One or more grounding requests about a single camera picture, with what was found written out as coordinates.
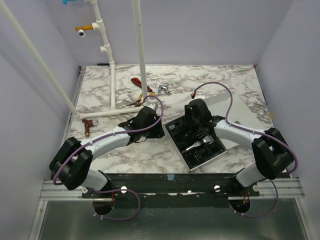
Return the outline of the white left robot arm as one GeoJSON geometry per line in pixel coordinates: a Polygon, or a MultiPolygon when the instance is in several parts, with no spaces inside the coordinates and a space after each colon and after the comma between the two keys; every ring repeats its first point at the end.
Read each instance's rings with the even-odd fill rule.
{"type": "Polygon", "coordinates": [[[107,197],[111,179],[101,170],[90,169],[92,162],[112,150],[139,143],[141,138],[161,139],[165,135],[161,118],[154,109],[144,106],[135,117],[106,134],[82,140],[70,137],[54,156],[49,170],[70,191],[85,187],[101,198],[107,197]]]}

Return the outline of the white hair clipper kit box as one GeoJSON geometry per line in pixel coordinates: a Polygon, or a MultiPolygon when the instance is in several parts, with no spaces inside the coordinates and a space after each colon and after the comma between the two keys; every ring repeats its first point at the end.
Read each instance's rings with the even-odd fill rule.
{"type": "MultiPolygon", "coordinates": [[[[205,98],[203,100],[215,119],[217,119],[218,116],[224,117],[230,104],[230,99],[226,93],[205,98]]],[[[218,138],[212,131],[185,126],[184,116],[185,115],[165,123],[163,125],[163,130],[188,172],[193,172],[196,169],[207,165],[226,153],[229,149],[239,145],[238,143],[225,138],[218,138]],[[169,126],[173,124],[176,128],[170,130],[169,126]],[[187,147],[191,146],[196,141],[200,141],[205,136],[213,137],[213,142],[206,143],[188,152],[182,153],[187,147]]]]}

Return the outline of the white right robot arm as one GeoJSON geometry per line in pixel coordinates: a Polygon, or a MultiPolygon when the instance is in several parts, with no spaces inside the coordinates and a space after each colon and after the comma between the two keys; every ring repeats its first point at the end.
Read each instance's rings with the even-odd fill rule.
{"type": "Polygon", "coordinates": [[[256,182],[276,179],[297,160],[278,129],[255,130],[230,122],[226,116],[213,116],[202,99],[184,106],[184,123],[213,139],[225,139],[253,152],[255,163],[240,170],[230,183],[230,191],[236,196],[243,195],[256,182]]]}

